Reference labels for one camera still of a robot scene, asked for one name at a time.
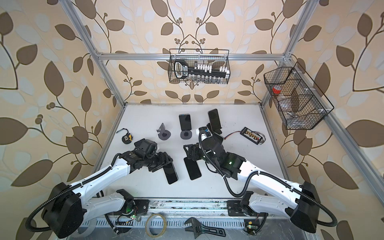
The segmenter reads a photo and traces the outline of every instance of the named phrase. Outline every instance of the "smartphone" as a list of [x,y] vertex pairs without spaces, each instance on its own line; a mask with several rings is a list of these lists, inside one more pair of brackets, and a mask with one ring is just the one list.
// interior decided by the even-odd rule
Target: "smartphone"
[[191,116],[189,114],[180,114],[179,120],[180,120],[181,131],[192,130]]
[[211,123],[212,131],[221,129],[220,119],[218,117],[217,109],[208,112],[209,122]]
[[164,173],[166,174],[168,184],[172,184],[178,180],[175,167],[173,163],[163,166]]
[[188,175],[191,180],[195,180],[196,178],[201,177],[201,172],[199,166],[197,165],[197,162],[185,157],[184,163],[187,167]]

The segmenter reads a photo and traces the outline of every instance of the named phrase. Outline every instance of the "brown leaf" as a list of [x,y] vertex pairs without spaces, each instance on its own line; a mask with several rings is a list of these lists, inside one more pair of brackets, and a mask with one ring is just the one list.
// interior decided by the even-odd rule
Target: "brown leaf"
[[122,73],[124,73],[124,75],[128,75],[128,71],[125,69],[125,67],[123,67],[121,64],[119,64],[119,69]]
[[79,175],[79,172],[81,170],[81,163],[76,163],[75,166],[73,166],[69,176],[68,176],[68,179],[67,179],[67,182],[70,182],[72,181],[74,178],[77,177],[77,175]]
[[74,40],[76,35],[70,26],[66,24],[58,24],[55,26],[56,31],[67,40]]
[[14,187],[25,187],[34,184],[45,177],[52,169],[53,162],[48,159],[35,162],[24,170],[11,184]]
[[295,30],[295,28],[296,28],[296,24],[293,24],[293,25],[291,26],[291,30],[289,31],[289,37],[292,36],[292,33],[293,33],[293,31]]
[[353,240],[352,230],[347,220],[342,220],[337,224],[336,233],[340,240]]
[[272,97],[269,98],[269,108],[272,108]]
[[209,93],[207,93],[207,98],[214,98],[219,94],[219,92],[219,90],[210,91]]
[[[26,217],[23,218],[23,220],[20,223],[19,228],[17,229],[16,240],[30,240],[33,237],[33,235],[35,234],[34,232],[28,231],[25,228],[26,219],[27,219]],[[33,227],[36,227],[35,220],[32,219],[31,225]]]
[[0,118],[0,132],[0,145],[6,145],[20,140],[28,128],[13,118]]
[[172,79],[170,81],[170,83],[172,83],[172,84],[179,84],[180,83],[180,79],[178,79],[178,78]]
[[141,80],[136,80],[136,81],[133,82],[133,85],[134,85],[134,86],[140,86],[141,83],[142,83]]
[[173,32],[173,23],[164,23],[161,27],[160,34],[163,36],[168,36]]
[[308,155],[311,152],[312,144],[312,138],[306,138],[302,140],[302,142],[297,146],[297,151],[300,153],[300,155]]
[[292,111],[297,112],[299,110],[299,107],[300,107],[300,99],[299,99],[299,95],[297,94],[296,89],[293,90],[291,97],[290,97],[290,101],[291,101]]
[[301,59],[301,58],[297,59],[297,66],[299,67],[300,71],[305,73],[305,62],[303,59]]
[[91,104],[92,104],[91,92],[86,86],[83,91],[83,94],[81,95],[81,107],[85,112],[88,112],[89,109],[91,108]]
[[93,134],[95,134],[96,136],[99,135],[100,130],[101,130],[101,120],[97,122],[95,129],[93,130]]
[[360,35],[367,37],[372,30],[372,19],[363,13],[358,22],[358,32]]
[[49,237],[51,236],[52,234],[52,230],[50,231],[46,231],[46,232],[42,232],[37,238],[36,240],[48,240]]
[[323,235],[324,240],[335,240],[333,236],[329,234],[326,230],[320,229],[320,231],[321,231],[321,234]]
[[135,94],[136,96],[143,96],[143,95],[147,94],[147,92],[144,92],[144,91],[134,91],[133,94]]
[[262,31],[271,30],[273,28],[273,21],[267,18],[259,19],[255,21],[255,26]]
[[207,33],[209,33],[210,35],[218,35],[218,29],[217,29],[217,26],[216,24],[212,23],[212,22],[209,22],[209,23],[206,23],[205,24],[205,30],[207,31]]
[[260,74],[264,70],[264,64],[261,64],[257,69],[256,69],[256,75]]
[[195,97],[196,102],[198,102],[198,103],[202,103],[204,101],[204,98],[201,95],[195,94],[194,97]]
[[235,104],[244,104],[245,102],[243,100],[240,100],[240,99],[235,99],[234,103]]
[[323,7],[328,6],[328,4],[329,4],[329,0],[320,0],[320,1],[319,1],[319,4],[320,4],[321,6],[323,6]]
[[283,15],[290,18],[297,13],[303,4],[303,0],[286,0],[283,6]]
[[44,82],[48,90],[58,97],[64,90],[64,80],[59,69],[51,61],[44,71]]
[[157,62],[157,64],[164,70],[168,71],[168,68],[170,68],[171,66],[169,65],[169,63],[167,62]]
[[142,104],[151,104],[152,102],[151,102],[150,99],[145,99],[145,100],[141,101],[140,103],[142,103]]
[[300,175],[305,181],[311,182],[310,176],[308,175],[307,170],[302,164],[299,165],[299,171],[300,171]]
[[85,27],[85,30],[87,30],[89,37],[92,38],[91,30],[89,29],[88,25],[85,25],[84,27]]
[[319,35],[320,30],[321,27],[318,25],[310,26],[304,34],[304,41],[312,41],[315,37],[317,37],[317,35]]
[[384,145],[384,126],[372,120],[358,120],[351,123],[347,131],[360,147]]
[[73,61],[73,72],[76,73],[80,71],[83,66],[83,57],[78,57]]
[[188,94],[188,95],[184,95],[184,96],[181,98],[181,101],[182,101],[183,103],[187,103],[187,102],[189,102],[190,99],[191,99],[191,95]]
[[209,54],[218,54],[218,48],[213,49]]
[[336,57],[341,65],[344,67],[351,66],[355,58],[355,54],[351,49],[342,46],[336,47]]
[[336,163],[325,162],[323,168],[332,182],[336,183],[340,187],[351,190],[359,188],[348,173]]
[[170,98],[179,98],[179,96],[177,95],[177,93],[175,92],[172,92],[172,91],[168,91],[166,90],[166,95]]
[[87,65],[88,65],[89,73],[93,76],[93,62],[92,62],[92,59],[90,59],[90,58],[87,59]]
[[96,17],[96,8],[91,0],[75,0],[74,2],[87,18],[94,19]]
[[66,137],[65,143],[68,150],[73,154],[79,154],[83,150],[83,144],[75,137]]
[[314,83],[313,87],[320,96],[323,96],[331,84],[331,73],[329,72],[327,64],[323,63],[321,65],[316,77],[314,78]]
[[251,85],[251,82],[248,81],[248,80],[241,80],[241,83],[242,83],[243,85],[246,85],[246,86],[250,86],[250,85]]
[[151,0],[151,5],[155,13],[161,17],[168,15],[167,4],[162,0]]
[[108,20],[105,25],[111,31],[120,31],[124,27],[124,21],[118,19]]
[[253,52],[252,54],[266,54],[266,51],[265,50],[259,50],[259,51]]
[[216,62],[212,63],[212,69],[219,69],[224,64],[225,64],[224,61],[216,61]]
[[82,143],[88,142],[88,131],[83,127],[73,127],[73,135]]
[[225,0],[214,0],[209,6],[209,14],[212,17],[219,16],[225,8]]
[[7,35],[13,30],[13,21],[7,12],[0,14],[0,34]]
[[283,130],[284,136],[288,137],[289,133],[288,133],[288,130],[285,128],[284,123],[281,123],[281,129]]
[[240,91],[240,92],[237,92],[237,93],[240,94],[240,95],[243,95],[243,96],[249,96],[249,95],[251,95],[251,91],[248,91],[248,90]]
[[109,90],[109,88],[106,88],[104,91],[103,91],[103,94],[106,98],[110,98],[112,93],[111,91]]
[[293,142],[299,145],[306,138],[306,134],[307,130],[296,130],[293,134]]
[[47,3],[49,5],[56,5],[59,2],[59,0],[47,0]]

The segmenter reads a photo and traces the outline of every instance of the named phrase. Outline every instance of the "phone stand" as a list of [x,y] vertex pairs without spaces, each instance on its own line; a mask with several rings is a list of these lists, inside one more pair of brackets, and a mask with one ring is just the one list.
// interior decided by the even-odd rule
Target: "phone stand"
[[217,129],[216,131],[212,131],[212,127],[211,127],[211,124],[210,123],[208,123],[207,124],[207,128],[208,128],[208,130],[211,132],[211,133],[217,133],[217,134],[222,134],[223,132],[220,130],[220,129]]
[[159,133],[158,136],[161,140],[167,140],[170,137],[170,131],[166,130],[164,123],[160,125],[160,128],[157,130]]
[[190,130],[181,131],[180,137],[184,140],[188,140],[192,137],[192,132]]

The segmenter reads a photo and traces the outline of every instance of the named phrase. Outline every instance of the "leaf pattern wallpaper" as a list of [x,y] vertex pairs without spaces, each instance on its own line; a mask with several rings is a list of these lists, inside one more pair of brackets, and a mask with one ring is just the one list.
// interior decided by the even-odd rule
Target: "leaf pattern wallpaper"
[[[320,0],[292,55],[381,174],[383,11],[382,1]],[[318,227],[322,239],[381,239],[384,209],[326,123],[288,131],[271,100],[265,109],[293,181],[314,184],[322,204],[339,220],[336,228]],[[356,221],[362,214],[369,219]]]
[[73,0],[99,52],[283,53],[304,0]]
[[120,106],[58,1],[0,1],[0,35],[2,238],[49,239],[25,217],[91,173]]
[[336,116],[381,175],[384,175],[384,115],[380,111],[384,106],[383,19],[382,1],[320,4],[293,56],[330,98]]

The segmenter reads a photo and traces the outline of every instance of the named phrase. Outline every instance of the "tape roll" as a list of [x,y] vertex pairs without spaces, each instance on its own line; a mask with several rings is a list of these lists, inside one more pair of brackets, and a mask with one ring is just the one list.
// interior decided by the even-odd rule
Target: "tape roll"
[[[151,222],[151,220],[156,217],[156,216],[160,216],[162,219],[163,219],[163,222],[164,222],[164,225],[163,225],[163,229],[161,230],[161,232],[157,235],[153,235],[150,231],[149,231],[149,222]],[[167,229],[167,221],[166,221],[166,218],[161,215],[161,214],[152,214],[148,219],[147,219],[147,222],[145,223],[145,232],[147,233],[148,236],[150,236],[151,238],[157,238],[157,237],[160,237],[164,234],[164,232],[166,231]]]

